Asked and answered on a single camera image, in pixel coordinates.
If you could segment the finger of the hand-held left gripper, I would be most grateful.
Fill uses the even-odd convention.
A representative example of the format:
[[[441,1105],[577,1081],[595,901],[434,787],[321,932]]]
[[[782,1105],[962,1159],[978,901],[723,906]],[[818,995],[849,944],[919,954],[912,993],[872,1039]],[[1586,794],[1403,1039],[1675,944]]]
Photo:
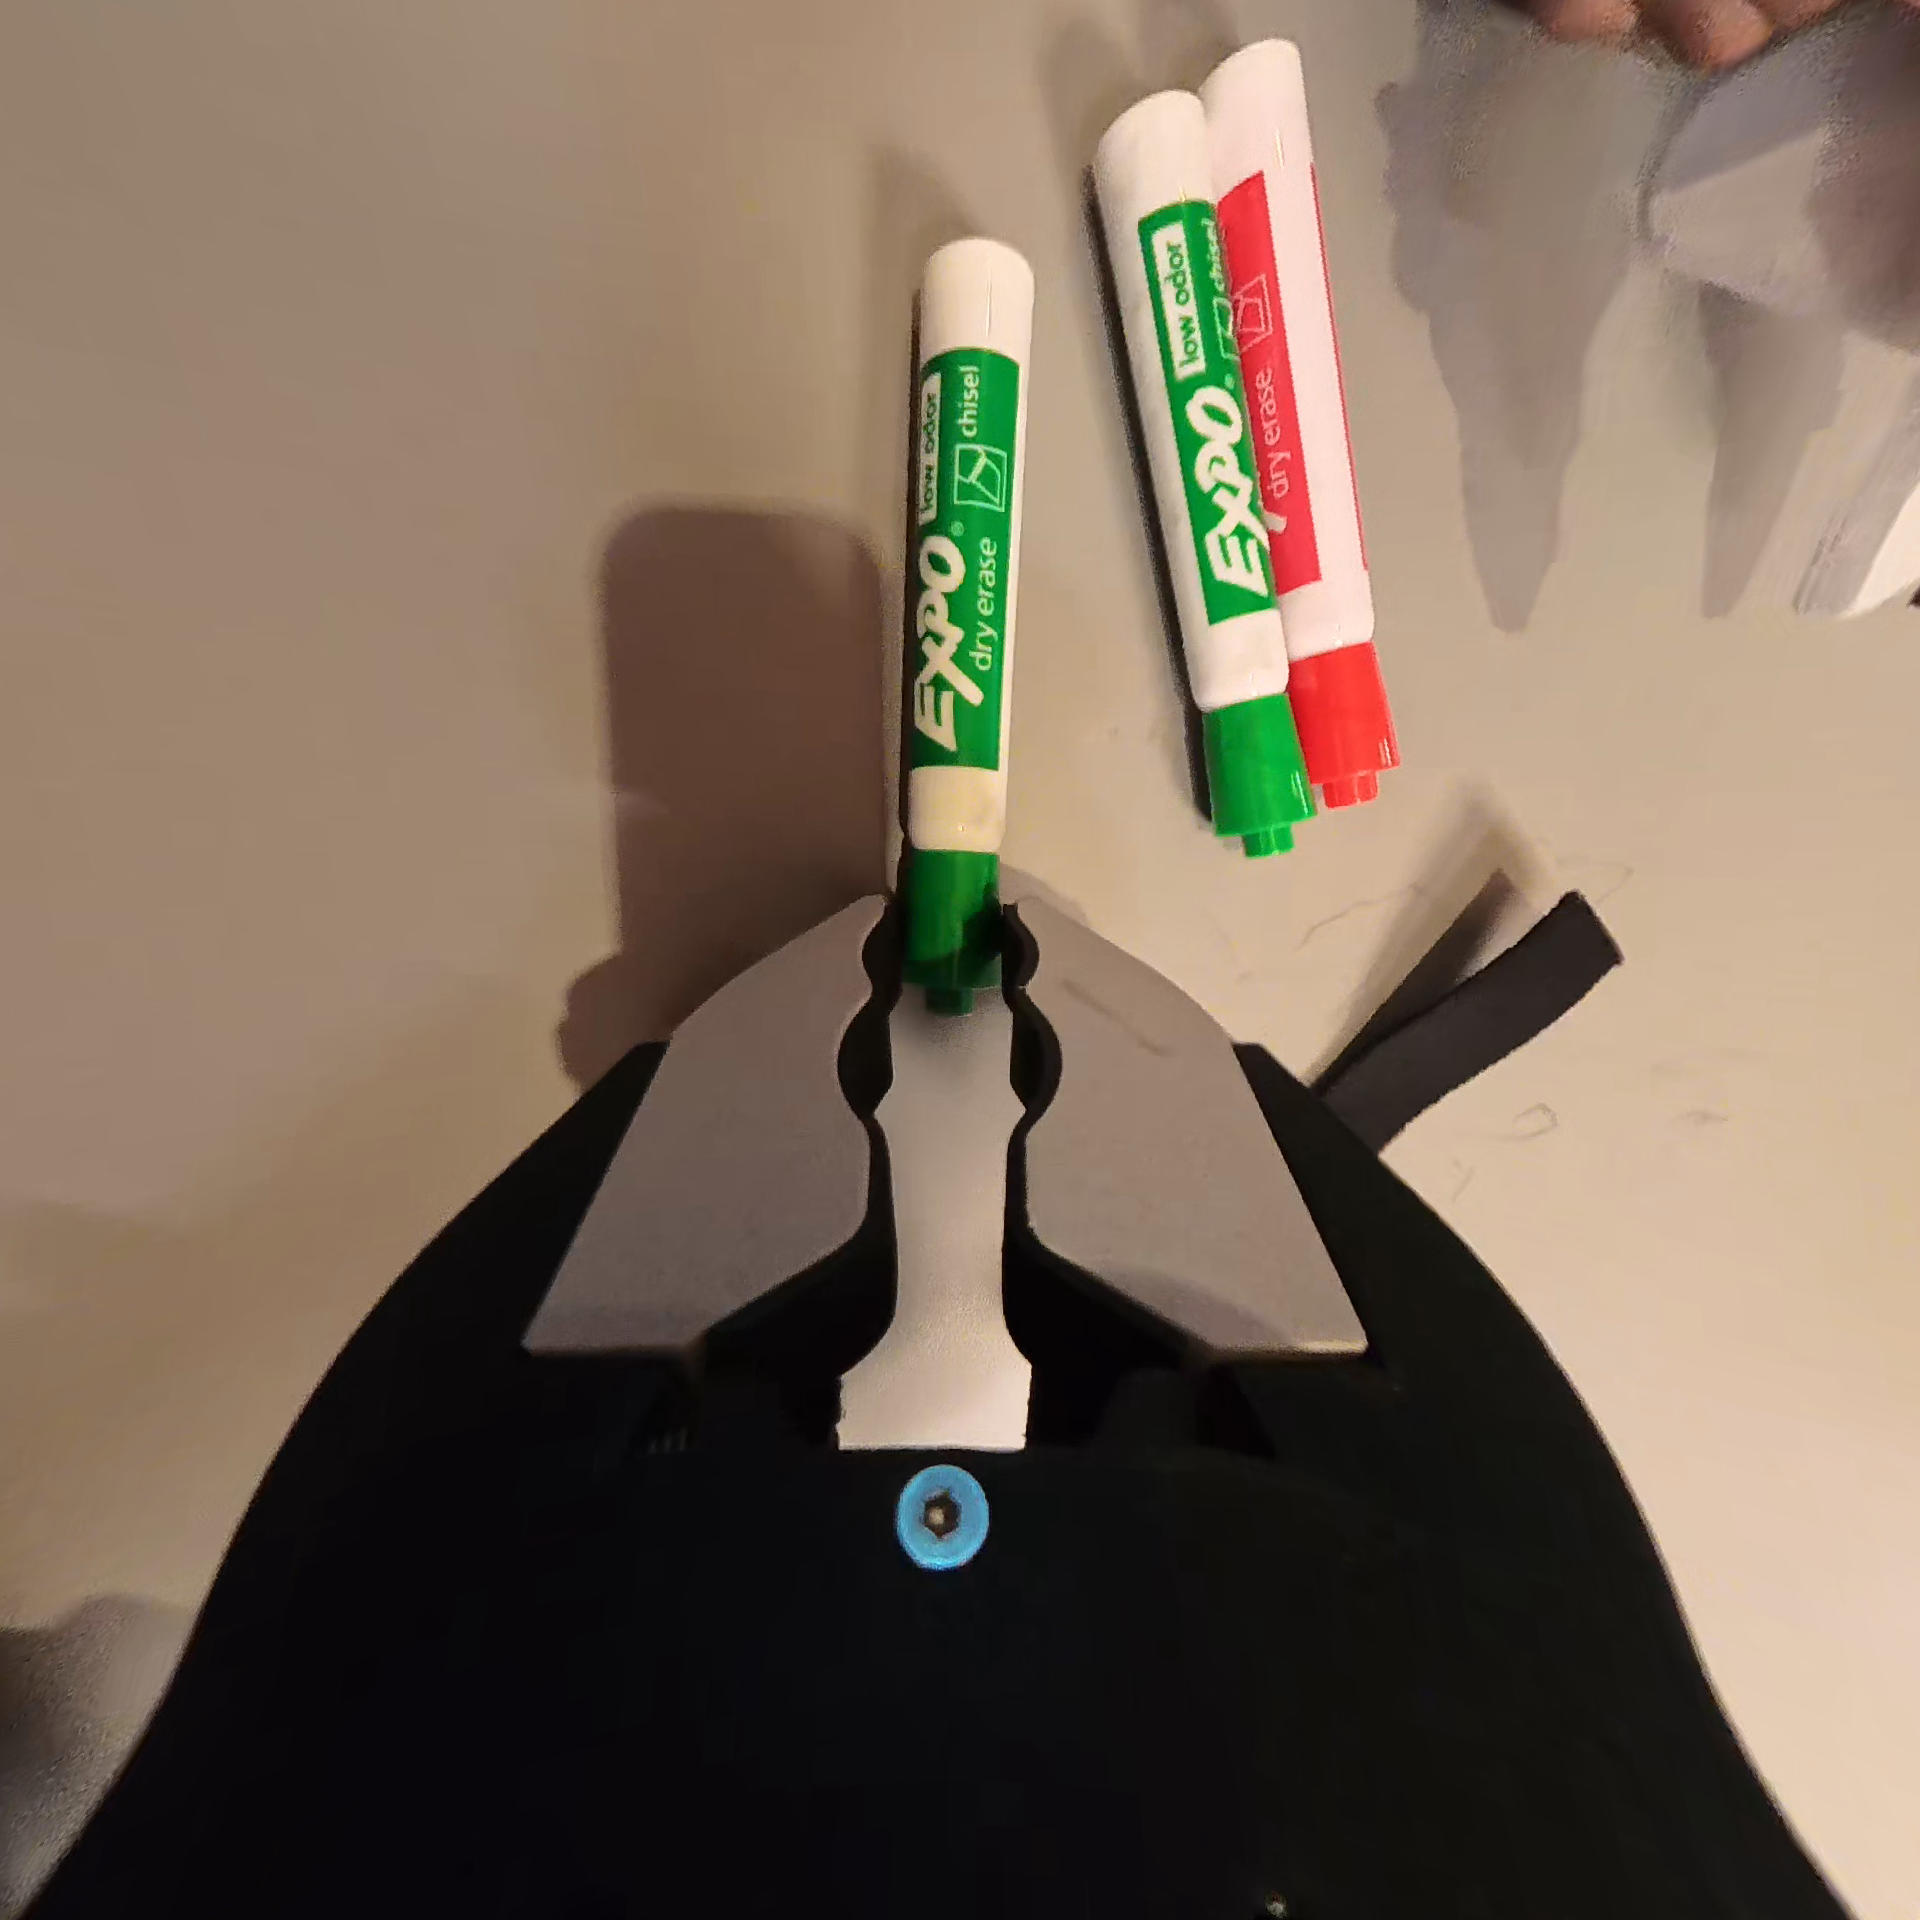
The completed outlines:
[[[1915,320],[1915,48],[1777,45],[1694,85],[1638,232],[1665,267],[1776,313]]]
[[[1917,597],[1917,389],[1875,443],[1862,481],[1827,521],[1792,610],[1801,617],[1861,617]]]

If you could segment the green dry erase marker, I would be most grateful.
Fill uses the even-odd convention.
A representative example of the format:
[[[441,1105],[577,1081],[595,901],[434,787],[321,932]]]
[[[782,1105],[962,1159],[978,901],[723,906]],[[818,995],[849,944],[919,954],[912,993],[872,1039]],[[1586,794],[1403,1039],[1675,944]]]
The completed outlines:
[[[1160,89],[1119,112],[1090,178],[1210,829],[1277,858],[1314,801],[1198,96]]]
[[[927,256],[902,576],[902,980],[971,1013],[1000,968],[1035,277],[971,235]]]

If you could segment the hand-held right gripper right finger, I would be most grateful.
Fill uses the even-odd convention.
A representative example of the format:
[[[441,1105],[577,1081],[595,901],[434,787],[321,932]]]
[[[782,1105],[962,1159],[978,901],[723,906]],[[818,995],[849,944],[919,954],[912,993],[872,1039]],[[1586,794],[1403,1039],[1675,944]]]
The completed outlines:
[[[1359,1314],[1230,1033],[1040,897],[1006,911],[1006,1248],[1200,1360],[1353,1360]]]

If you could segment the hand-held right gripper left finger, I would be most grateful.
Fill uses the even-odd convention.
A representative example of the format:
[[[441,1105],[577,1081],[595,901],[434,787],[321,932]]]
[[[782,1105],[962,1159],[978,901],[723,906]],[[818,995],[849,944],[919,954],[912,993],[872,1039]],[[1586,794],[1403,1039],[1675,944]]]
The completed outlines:
[[[895,948],[890,901],[862,897],[679,1025],[527,1353],[848,1371],[878,1349],[898,1297],[878,1122]]]

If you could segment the red dry erase marker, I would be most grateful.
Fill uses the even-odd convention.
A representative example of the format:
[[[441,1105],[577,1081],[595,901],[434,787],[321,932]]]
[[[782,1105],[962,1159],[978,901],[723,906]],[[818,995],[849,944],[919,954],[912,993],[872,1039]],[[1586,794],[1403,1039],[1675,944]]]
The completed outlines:
[[[1311,794],[1322,809],[1355,809],[1377,801],[1401,754],[1375,652],[1298,45],[1258,40],[1239,48],[1207,75],[1200,103],[1231,332],[1251,405],[1287,695]]]

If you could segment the person's left hand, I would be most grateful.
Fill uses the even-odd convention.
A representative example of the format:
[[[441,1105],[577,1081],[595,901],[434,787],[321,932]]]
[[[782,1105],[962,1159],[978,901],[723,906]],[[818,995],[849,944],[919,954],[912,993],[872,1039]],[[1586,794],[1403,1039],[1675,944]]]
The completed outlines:
[[[1562,44],[1658,53],[1695,73],[1731,69],[1833,11],[1827,3],[1505,3]]]

